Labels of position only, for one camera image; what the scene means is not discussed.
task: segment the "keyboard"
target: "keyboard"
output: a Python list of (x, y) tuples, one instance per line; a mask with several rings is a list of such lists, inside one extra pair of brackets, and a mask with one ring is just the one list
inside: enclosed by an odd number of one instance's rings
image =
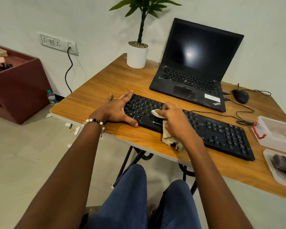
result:
[(194, 87), (196, 89), (206, 91), (214, 96), (218, 96), (218, 89), (216, 81), (205, 80), (202, 78), (194, 77), (183, 72), (174, 71), (167, 67), (164, 67), (160, 78), (175, 81), (181, 84)]
[[(163, 133), (163, 119), (152, 115), (153, 109), (162, 109), (164, 103), (133, 94), (124, 107), (124, 112), (136, 119), (139, 126)], [(254, 161), (244, 129), (222, 121), (183, 110), (189, 123), (202, 138), (206, 147), (244, 160)]]

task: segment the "black baseboard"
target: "black baseboard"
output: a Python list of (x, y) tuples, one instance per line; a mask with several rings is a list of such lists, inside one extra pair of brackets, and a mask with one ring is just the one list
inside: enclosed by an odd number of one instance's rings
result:
[(60, 96), (60, 95), (57, 95), (57, 94), (54, 94), (54, 95), (56, 97), (57, 102), (62, 101), (63, 99), (65, 99), (65, 97), (63, 97), (63, 96)]

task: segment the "black laptop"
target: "black laptop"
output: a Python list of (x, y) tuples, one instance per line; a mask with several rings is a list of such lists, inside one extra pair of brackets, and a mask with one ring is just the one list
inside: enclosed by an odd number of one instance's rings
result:
[(220, 81), (243, 38), (241, 34), (175, 18), (149, 88), (225, 112)]

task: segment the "white pot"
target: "white pot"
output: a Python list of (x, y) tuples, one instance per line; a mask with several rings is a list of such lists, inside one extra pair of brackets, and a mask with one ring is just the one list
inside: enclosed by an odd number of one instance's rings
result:
[(137, 48), (129, 45), (128, 43), (127, 45), (127, 65), (137, 69), (144, 68), (148, 48)]

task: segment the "person's left hand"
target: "person's left hand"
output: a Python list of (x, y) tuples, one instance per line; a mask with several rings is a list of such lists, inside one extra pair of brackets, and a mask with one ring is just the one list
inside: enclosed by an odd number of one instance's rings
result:
[(131, 99), (132, 94), (133, 91), (127, 92), (114, 99), (112, 98), (112, 94), (110, 94), (105, 103), (95, 110), (89, 118), (101, 120), (103, 123), (106, 121), (123, 121), (132, 127), (138, 127), (138, 122), (124, 113), (124, 106)]

